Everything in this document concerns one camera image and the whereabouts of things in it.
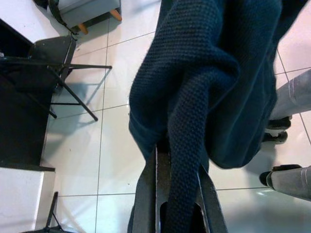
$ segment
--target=gray cushion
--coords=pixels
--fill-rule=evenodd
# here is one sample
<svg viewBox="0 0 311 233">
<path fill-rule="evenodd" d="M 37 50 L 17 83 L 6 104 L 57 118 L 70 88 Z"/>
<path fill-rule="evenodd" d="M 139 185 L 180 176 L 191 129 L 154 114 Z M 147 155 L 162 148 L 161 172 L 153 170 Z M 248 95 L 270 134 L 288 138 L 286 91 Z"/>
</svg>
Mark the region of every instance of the gray cushion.
<svg viewBox="0 0 311 233">
<path fill-rule="evenodd" d="M 120 0 L 59 0 L 58 4 L 62 19 L 69 27 L 77 26 L 119 7 Z"/>
<path fill-rule="evenodd" d="M 58 9 L 61 14 L 68 12 L 74 8 L 82 6 L 83 4 L 87 3 L 88 1 L 92 0 L 59 0 Z"/>
</svg>

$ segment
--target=black chair leg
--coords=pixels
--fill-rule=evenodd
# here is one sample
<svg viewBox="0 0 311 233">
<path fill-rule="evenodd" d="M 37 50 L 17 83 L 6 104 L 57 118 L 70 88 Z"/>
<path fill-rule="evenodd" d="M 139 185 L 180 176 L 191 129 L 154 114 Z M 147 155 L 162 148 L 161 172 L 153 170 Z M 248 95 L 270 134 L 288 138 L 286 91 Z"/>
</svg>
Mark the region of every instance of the black chair leg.
<svg viewBox="0 0 311 233">
<path fill-rule="evenodd" d="M 48 70 L 54 75 L 58 82 L 78 101 L 78 103 L 93 117 L 95 121 L 98 121 L 98 118 L 91 112 L 91 110 L 80 100 L 80 98 L 70 89 L 70 87 L 57 75 L 57 73 L 51 68 L 48 67 Z"/>
<path fill-rule="evenodd" d="M 64 64 L 64 67 L 68 67 L 70 69 L 91 69 L 91 68 L 112 69 L 112 66 L 83 65 L 83 64 Z"/>
<path fill-rule="evenodd" d="M 26 94 L 28 96 L 28 98 L 30 98 L 33 102 L 35 102 L 38 106 L 40 106 L 40 108 L 42 108 L 44 111 L 48 112 L 54 119 L 57 118 L 57 115 L 55 113 L 53 113 L 49 108 L 47 108 L 46 106 L 44 106 L 42 103 L 40 103 L 35 97 L 33 97 L 30 94 Z"/>
</svg>

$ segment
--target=black chair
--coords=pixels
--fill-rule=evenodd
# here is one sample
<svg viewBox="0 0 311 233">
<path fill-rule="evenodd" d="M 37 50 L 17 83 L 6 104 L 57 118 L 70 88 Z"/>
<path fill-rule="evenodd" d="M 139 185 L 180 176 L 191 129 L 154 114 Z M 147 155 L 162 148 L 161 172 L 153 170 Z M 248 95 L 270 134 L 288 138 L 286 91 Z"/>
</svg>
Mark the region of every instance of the black chair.
<svg viewBox="0 0 311 233">
<path fill-rule="evenodd" d="M 51 116 L 57 115 L 50 110 L 49 104 L 81 105 L 97 121 L 97 117 L 68 87 L 65 79 L 73 69 L 107 68 L 112 66 L 77 65 L 71 64 L 76 41 L 71 36 L 61 36 L 37 41 L 31 47 L 28 57 L 0 57 L 1 71 L 6 71 L 6 77 L 15 85 L 18 92 L 25 93 Z M 18 75 L 12 78 L 12 72 Z M 41 103 L 35 97 L 36 93 L 54 92 L 64 87 L 78 103 Z"/>
</svg>

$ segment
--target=wooden stool leg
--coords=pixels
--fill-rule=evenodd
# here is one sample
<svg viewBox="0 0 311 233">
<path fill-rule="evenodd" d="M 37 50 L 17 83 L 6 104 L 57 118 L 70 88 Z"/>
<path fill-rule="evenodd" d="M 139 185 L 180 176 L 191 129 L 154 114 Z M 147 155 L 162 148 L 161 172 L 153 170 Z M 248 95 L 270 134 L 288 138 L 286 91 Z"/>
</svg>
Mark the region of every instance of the wooden stool leg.
<svg viewBox="0 0 311 233">
<path fill-rule="evenodd" d="M 122 16 L 119 14 L 119 12 L 116 9 L 111 10 L 110 13 L 117 21 L 122 21 Z"/>
<path fill-rule="evenodd" d="M 78 24 L 78 27 L 83 32 L 84 35 L 88 34 L 87 27 L 83 23 Z"/>
</svg>

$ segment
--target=dark clothing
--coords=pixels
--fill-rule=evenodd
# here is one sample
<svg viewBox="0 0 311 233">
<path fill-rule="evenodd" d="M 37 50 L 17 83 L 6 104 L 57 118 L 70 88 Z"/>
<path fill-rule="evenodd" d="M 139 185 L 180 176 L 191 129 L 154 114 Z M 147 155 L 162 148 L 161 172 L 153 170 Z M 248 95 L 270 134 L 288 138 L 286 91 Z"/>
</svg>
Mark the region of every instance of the dark clothing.
<svg viewBox="0 0 311 233">
<path fill-rule="evenodd" d="M 162 0 L 131 89 L 129 128 L 145 158 L 169 136 L 165 232 L 187 232 L 202 159 L 241 167 L 258 152 L 276 102 L 276 47 L 305 3 Z"/>
</svg>

